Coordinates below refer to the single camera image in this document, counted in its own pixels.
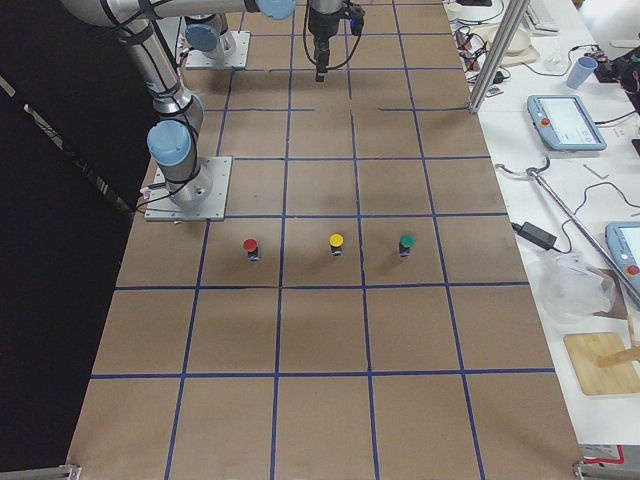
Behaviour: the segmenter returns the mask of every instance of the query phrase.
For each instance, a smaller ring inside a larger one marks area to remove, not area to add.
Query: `emergency stop button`
[[[640,267],[638,267],[637,265],[629,265],[626,268],[627,274],[631,275],[632,277],[635,277],[636,275],[638,275],[640,273]]]

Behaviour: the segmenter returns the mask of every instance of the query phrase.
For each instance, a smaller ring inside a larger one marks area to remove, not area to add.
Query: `clear plastic bag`
[[[541,262],[540,300],[558,320],[609,312],[613,307],[615,282],[585,263],[580,253],[547,252]]]

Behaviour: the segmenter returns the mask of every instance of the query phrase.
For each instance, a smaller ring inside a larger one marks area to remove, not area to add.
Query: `screen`
[[[597,143],[580,106],[573,98],[541,98],[540,105],[551,120],[553,131],[563,145]]]
[[[627,240],[627,246],[636,263],[640,262],[640,228],[621,228],[620,231]]]

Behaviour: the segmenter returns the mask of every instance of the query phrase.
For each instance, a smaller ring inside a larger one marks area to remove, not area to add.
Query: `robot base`
[[[187,70],[244,70],[247,66],[251,34],[238,31],[231,31],[230,33],[236,42],[236,49],[231,55],[225,56],[224,63],[209,58],[198,50],[193,50],[189,52],[185,63]]]
[[[205,220],[210,218],[214,221],[224,220],[225,209],[227,207],[227,193],[229,191],[229,180],[231,178],[231,157],[202,157],[200,158],[202,167],[206,168],[213,178],[211,193],[200,203],[191,209],[182,208],[176,205],[170,198],[150,203],[144,214],[148,221],[176,221],[176,220]],[[157,170],[154,178],[156,183],[164,183],[164,175]],[[167,195],[165,188],[158,188],[151,192],[151,198],[164,197]]]

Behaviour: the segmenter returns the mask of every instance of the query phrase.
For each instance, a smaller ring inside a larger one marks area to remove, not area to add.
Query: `metal pole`
[[[520,22],[522,21],[522,15],[529,6],[529,0],[510,0],[507,6],[494,41],[491,44],[491,49],[487,54],[487,59],[482,65],[482,70],[478,74],[475,86],[471,92],[471,98],[469,100],[469,111],[471,113],[478,113],[480,105],[485,99],[487,90],[493,83],[493,78],[496,76],[496,72],[502,63],[504,54],[507,51],[507,47],[511,43],[513,36],[518,31]]]
[[[551,186],[547,183],[547,181],[538,173],[536,169],[529,169],[527,173],[532,176],[535,181],[540,185],[556,202],[556,204],[562,209],[562,211],[571,219],[573,224],[576,226],[580,233],[584,235],[587,241],[591,244],[593,248],[595,248],[602,258],[606,262],[606,264],[613,270],[616,274],[620,283],[622,283],[625,287],[627,287],[627,291],[629,296],[633,299],[636,305],[640,306],[640,292],[636,290],[631,281],[627,278],[622,269],[611,259],[609,253],[598,243],[598,241],[589,233],[589,230],[584,226],[584,224],[580,221],[578,217],[571,211],[571,209],[562,201],[562,199],[558,196],[558,194],[551,188]]]

